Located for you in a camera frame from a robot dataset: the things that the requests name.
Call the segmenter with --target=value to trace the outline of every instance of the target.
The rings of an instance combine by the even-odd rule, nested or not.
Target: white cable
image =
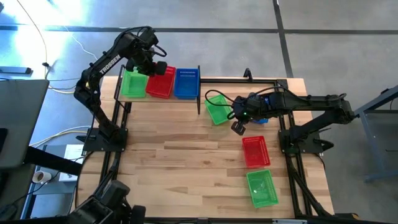
[[[73,40],[75,40],[76,43],[78,43],[78,44],[80,45],[81,49],[82,49],[84,52],[88,53],[89,55],[92,55],[92,56],[95,58],[95,60],[98,60],[98,58],[95,56],[95,54],[93,54],[93,53],[87,51],[87,50],[83,47],[83,44],[81,44],[81,43],[79,42],[79,40],[76,40],[75,36],[68,30],[68,28],[67,28],[65,25],[63,25],[63,26],[64,26],[64,28],[68,31],[68,33],[69,33],[70,36],[73,38]]]
[[[60,131],[60,132],[57,133],[57,134],[54,134],[53,136],[50,136],[50,137],[45,138],[45,139],[43,139],[43,140],[41,140],[41,141],[35,142],[35,143],[33,143],[33,144],[30,144],[29,146],[33,146],[33,145],[38,144],[36,147],[39,147],[39,146],[43,145],[44,143],[46,143],[47,141],[49,141],[49,140],[51,140],[51,139],[53,139],[53,138],[55,138],[55,137],[61,136],[61,135],[63,135],[63,134],[69,134],[69,133],[85,133],[85,131],[72,131],[72,132],[69,132],[69,131],[70,131],[70,130],[73,130],[73,129],[90,128],[90,127],[91,127],[91,126],[86,125],[86,126],[79,126],[79,127],[74,127],[74,128],[68,128],[68,129],[65,129],[65,130],[63,130],[63,131]]]
[[[29,17],[30,21],[32,21],[33,25],[34,25],[34,26],[36,27],[36,29],[37,29],[37,32],[39,32],[39,35],[40,35],[40,37],[42,38],[42,42],[43,42],[43,45],[44,45],[44,53],[45,53],[45,63],[47,63],[47,46],[46,46],[46,44],[45,44],[43,35],[42,35],[40,29],[37,27],[36,23],[33,21],[33,19],[31,18],[31,16],[29,15],[29,13],[27,13],[27,11],[26,11],[26,9],[24,8],[24,6],[19,2],[19,0],[17,0],[17,2],[18,2],[18,4],[21,6],[21,8],[25,11],[25,13],[26,13],[27,17]],[[46,69],[47,69],[47,68],[44,67],[44,76],[46,76]]]
[[[18,4],[21,6],[21,8],[25,11],[26,15],[29,17],[30,21],[31,21],[31,22],[33,23],[33,25],[36,27],[37,32],[40,34],[40,37],[42,38],[42,42],[43,42],[43,45],[44,45],[44,52],[45,52],[45,63],[47,63],[47,46],[46,46],[46,44],[45,44],[43,35],[42,35],[40,29],[37,27],[36,23],[33,21],[33,19],[31,18],[31,16],[29,15],[29,13],[28,13],[28,12],[26,11],[26,9],[24,8],[24,6],[19,2],[19,0],[17,0],[17,2],[18,2]],[[84,52],[86,52],[86,53],[88,53],[88,54],[94,56],[94,58],[97,60],[97,57],[95,56],[95,54],[93,54],[93,53],[88,52],[87,50],[85,50],[85,48],[83,47],[83,45],[82,45],[78,40],[76,40],[76,38],[75,38],[75,37],[73,36],[73,34],[68,30],[68,28],[65,27],[65,26],[64,26],[64,28],[66,28],[66,30],[72,35],[72,38],[73,38],[78,44],[80,44],[80,46],[81,46],[81,48],[83,49]],[[47,72],[48,72],[48,70],[47,70],[47,67],[45,66],[45,67],[44,67],[44,79],[47,79],[47,75],[48,75]],[[53,91],[56,91],[57,93],[74,94],[73,91],[60,91],[60,90],[57,90],[56,88],[53,88],[53,87],[50,86],[50,85],[49,85],[49,89],[51,89],[51,90],[53,90]]]

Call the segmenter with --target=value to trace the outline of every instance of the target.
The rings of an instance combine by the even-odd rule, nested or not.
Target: blue object
[[[264,101],[269,105],[267,97],[265,97]],[[264,119],[260,119],[260,120],[252,120],[252,122],[256,123],[256,124],[265,124],[265,123],[268,123],[268,119],[264,118]]]
[[[252,120],[252,122],[256,123],[256,124],[265,124],[265,123],[268,123],[268,119],[264,118],[261,120]]]
[[[199,94],[199,69],[178,68],[175,72],[174,95],[181,100],[194,100]]]

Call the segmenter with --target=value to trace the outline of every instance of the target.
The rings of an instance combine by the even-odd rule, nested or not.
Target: wire
[[[33,21],[33,19],[31,18],[31,16],[29,15],[29,13],[28,13],[28,12],[26,11],[26,9],[24,8],[24,6],[19,2],[19,0],[17,0],[17,2],[18,2],[18,4],[21,6],[21,8],[25,11],[25,13],[26,13],[27,17],[29,17],[30,21],[32,21],[33,25],[36,27],[37,32],[39,33],[39,35],[40,35],[40,37],[41,37],[41,39],[42,39],[42,42],[43,42],[43,45],[44,45],[45,63],[47,63],[47,46],[46,46],[46,44],[45,44],[43,35],[42,35],[40,29],[37,27],[36,23]],[[44,76],[45,76],[45,74],[46,74],[46,69],[47,69],[47,67],[44,68]]]
[[[77,208],[77,200],[78,200],[78,191],[79,191],[79,180],[80,180],[80,176],[81,176],[81,172],[83,170],[83,167],[86,163],[86,161],[88,160],[88,158],[90,158],[90,156],[92,155],[92,153],[94,153],[93,151],[87,153],[85,159],[83,160],[83,162],[81,163],[81,170],[80,170],[80,174],[79,176],[77,176],[77,180],[76,180],[76,190],[75,190],[75,209]]]
[[[70,131],[70,130],[79,129],[79,128],[89,128],[89,127],[90,126],[79,126],[79,127],[74,127],[74,128],[68,128],[68,129],[63,130],[63,131],[61,131],[61,132],[59,132],[57,134],[54,134],[53,136],[50,136],[50,137],[48,137],[46,139],[43,139],[41,141],[35,142],[33,144],[30,144],[29,146],[34,146],[36,144],[39,144],[38,146],[36,146],[36,147],[39,147],[40,145],[42,145],[42,143],[45,143],[45,142],[51,140],[52,138],[55,138],[57,136],[61,136],[61,135],[64,135],[64,134],[69,134],[68,131]],[[76,133],[86,133],[86,131],[85,132],[84,131],[78,131],[78,132],[76,131]]]
[[[209,93],[212,92],[212,91],[221,94],[223,97],[227,98],[229,101],[232,101],[232,102],[234,102],[234,103],[238,103],[238,102],[232,100],[231,98],[229,98],[229,97],[226,96],[224,93],[222,93],[222,92],[220,92],[220,91],[218,91],[218,90],[209,90],[209,91],[207,91],[207,92],[205,93],[205,98],[206,98],[206,101],[209,102],[209,104],[211,104],[211,105],[214,105],[214,106],[230,106],[230,107],[232,107],[232,105],[218,105],[218,104],[215,104],[215,103],[211,102],[211,101],[207,98],[207,94],[209,94]]]
[[[327,131],[327,130],[330,130],[330,129],[331,129],[331,128],[324,128],[324,129],[319,130],[318,133],[322,133],[322,132]]]
[[[392,110],[392,102],[394,102],[394,99],[391,100],[391,103],[390,103],[390,110]]]
[[[314,155],[321,160],[322,165],[323,165],[323,170],[326,170],[325,161],[323,161],[322,157],[318,153],[314,153]]]
[[[155,45],[155,47],[158,48],[163,54],[158,53],[158,52],[156,52],[154,50],[148,50],[148,52],[156,54],[156,55],[159,55],[161,57],[166,57],[167,56],[167,52],[162,47],[159,47],[158,45]]]
[[[234,119],[235,118],[235,114],[233,114],[234,111],[229,112],[229,114],[226,115],[227,119]]]
[[[145,28],[149,29],[148,27],[142,27],[141,29],[139,29],[139,31],[137,31],[137,36],[139,36],[139,33]]]
[[[48,81],[50,81],[50,82],[57,82],[57,81],[68,81],[68,80],[78,80],[78,79],[80,79],[80,78],[66,78],[66,79],[61,79],[61,80],[49,80],[49,79],[48,79]]]
[[[48,142],[49,140],[51,140],[51,139],[53,139],[55,137],[59,137],[59,136],[63,136],[65,134],[71,134],[71,133],[83,133],[83,134],[86,134],[87,132],[86,131],[65,131],[64,133],[55,134],[55,135],[50,136],[50,137],[48,137],[48,138],[46,138],[44,140],[41,140],[40,142],[35,142],[35,143],[33,143],[33,144],[29,145],[29,146],[33,146],[34,144],[38,144],[35,147],[39,147],[39,146],[43,145],[44,143]]]
[[[19,2],[19,0],[17,0],[18,4],[21,6],[21,8],[25,11],[26,15],[29,17],[30,21],[33,23],[33,25],[35,26],[35,28],[37,29],[37,32],[39,33],[43,45],[44,45],[44,53],[45,53],[45,62],[43,63],[44,65],[44,79],[47,79],[47,67],[48,67],[48,63],[47,63],[47,45],[45,44],[43,35],[40,31],[40,29],[37,27],[36,23],[34,22],[34,20],[31,18],[31,16],[29,15],[29,13],[26,11],[26,9],[24,8],[24,6]],[[81,48],[83,49],[84,52],[94,56],[94,58],[97,60],[97,57],[95,56],[95,54],[87,51],[84,46],[75,38],[75,36],[73,36],[73,34],[68,30],[68,28],[66,26],[64,26],[64,28],[66,28],[66,30],[71,34],[72,38],[81,46]],[[74,94],[74,91],[60,91],[62,90],[62,88],[53,88],[52,86],[49,85],[49,89],[56,91],[57,93],[63,93],[63,94]]]
[[[311,99],[309,98],[309,97],[311,97],[311,95],[308,95],[308,96],[307,96],[308,99],[301,98],[301,97],[297,96],[296,94],[294,94],[292,91],[290,91],[288,88],[285,88],[285,87],[283,87],[283,86],[273,86],[273,87],[265,88],[265,89],[263,89],[263,90],[260,90],[260,91],[258,91],[258,92],[255,92],[255,93],[254,93],[253,95],[251,95],[251,96],[258,95],[259,93],[262,93],[263,91],[273,90],[273,89],[279,89],[279,88],[281,88],[281,89],[285,90],[286,92],[290,93],[291,95],[293,95],[293,96],[296,97],[297,99],[300,99],[300,100],[303,100],[303,101],[306,101],[306,102],[331,102],[331,101],[338,101],[338,100],[341,100],[341,99],[343,99],[344,97],[347,96],[346,93],[343,93],[343,94],[340,94],[338,97],[333,98],[333,99],[330,99],[330,100],[311,100]]]
[[[71,90],[71,89],[73,89],[75,87],[76,87],[76,85],[74,85],[74,86],[72,86],[70,88],[54,88],[54,87],[51,87],[50,89],[52,89],[52,90]]]
[[[77,39],[75,38],[75,36],[68,30],[68,28],[67,28],[65,25],[63,25],[63,26],[64,26],[64,28],[68,31],[68,33],[69,33],[70,36],[73,38],[73,40],[75,40],[76,43],[78,43],[78,44],[80,45],[81,49],[82,49],[84,52],[88,53],[89,55],[92,55],[92,56],[95,58],[95,60],[98,60],[98,58],[97,58],[97,56],[95,56],[95,54],[93,54],[93,53],[87,51],[87,50],[84,48],[83,44],[81,44],[81,43],[79,42],[79,40],[77,40]]]

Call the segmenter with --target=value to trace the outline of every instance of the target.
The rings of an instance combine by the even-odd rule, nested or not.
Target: concrete floor
[[[3,1],[0,25],[30,24],[14,0]],[[183,28],[276,29],[272,0],[21,0],[41,25]],[[279,0],[285,29],[398,29],[398,1],[394,0]],[[54,64],[49,79],[76,78],[100,55],[118,33],[43,32],[48,63]],[[0,31],[0,62],[29,66],[32,78],[43,78],[40,65],[44,48],[30,26],[18,31]],[[203,76],[241,76],[246,67],[255,77],[286,77],[278,34],[159,33],[160,46],[176,67],[201,65]],[[353,109],[398,84],[398,35],[286,35],[293,76],[304,78],[312,95],[348,94]],[[110,74],[117,75],[114,68]],[[75,81],[52,82],[59,88]],[[398,109],[398,102],[393,105]],[[72,95],[49,90],[32,142],[61,130],[89,125],[91,116]],[[364,175],[374,171],[373,160],[359,120],[346,126],[333,125],[322,134],[335,147],[325,153],[326,175],[335,212],[355,212],[364,220],[398,222],[398,178],[365,184]],[[77,144],[73,135],[51,144]],[[70,197],[47,195],[37,199],[33,216],[65,213]]]

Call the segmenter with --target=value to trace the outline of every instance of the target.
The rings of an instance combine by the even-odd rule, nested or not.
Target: black cable
[[[324,129],[319,130],[318,133],[322,133],[322,132],[327,131],[327,130],[330,130],[330,129],[331,129],[331,128],[324,128]]]
[[[232,105],[217,105],[217,104],[211,102],[211,101],[207,98],[207,94],[209,94],[209,92],[212,92],[212,91],[215,91],[216,93],[219,93],[219,94],[223,95],[223,97],[227,98],[229,101],[232,101],[232,102],[234,102],[234,103],[239,103],[239,102],[236,102],[236,101],[232,100],[231,98],[229,98],[229,97],[226,96],[224,93],[222,93],[222,92],[220,92],[220,91],[218,91],[218,90],[209,90],[209,91],[207,91],[207,92],[205,93],[205,99],[206,99],[207,102],[209,102],[209,104],[211,104],[211,105],[214,105],[214,106],[230,106],[230,107],[232,107]]]
[[[145,28],[147,28],[147,27],[143,27],[143,28],[139,29],[139,31],[137,31],[137,36],[139,36],[139,33]]]
[[[392,102],[394,102],[394,99],[391,100],[391,103],[390,103],[390,110],[392,110]]]
[[[255,92],[254,95],[258,95],[259,93],[262,93],[263,91],[273,90],[273,89],[279,89],[279,88],[281,88],[281,89],[285,90],[286,92],[290,93],[291,95],[293,95],[293,96],[296,97],[297,99],[300,99],[300,100],[306,101],[306,102],[331,102],[331,101],[338,101],[338,100],[343,99],[343,98],[346,97],[346,95],[347,95],[346,93],[342,93],[342,94],[340,94],[338,97],[333,98],[333,99],[330,99],[330,100],[311,100],[311,99],[301,98],[301,97],[297,96],[296,94],[294,94],[292,91],[290,91],[288,88],[285,88],[285,87],[283,87],[283,86],[273,86],[273,87],[265,88],[265,89],[263,89],[263,90],[260,90],[260,91],[258,91],[258,92]]]
[[[80,176],[81,176],[81,172],[83,170],[83,167],[86,163],[86,161],[90,158],[90,156],[93,154],[94,152],[89,152],[87,153],[87,155],[84,157],[83,162],[81,163],[81,169],[80,169],[80,174],[79,176],[77,176],[77,180],[76,180],[76,190],[75,190],[75,209],[77,208],[77,200],[78,200],[78,191],[79,191],[79,180],[80,180]]]
[[[226,115],[226,118],[227,119],[234,119],[235,118],[235,114],[233,114],[233,113],[234,113],[234,111],[229,112],[229,114]]]
[[[323,169],[326,170],[325,161],[323,161],[322,157],[318,153],[314,153],[314,155],[317,156],[321,160]]]
[[[156,55],[159,55],[161,57],[166,57],[167,56],[167,52],[162,47],[159,47],[158,45],[155,45],[155,47],[158,48],[163,54],[160,54],[160,53],[158,53],[158,52],[156,52],[154,50],[148,50],[148,52],[156,54]]]

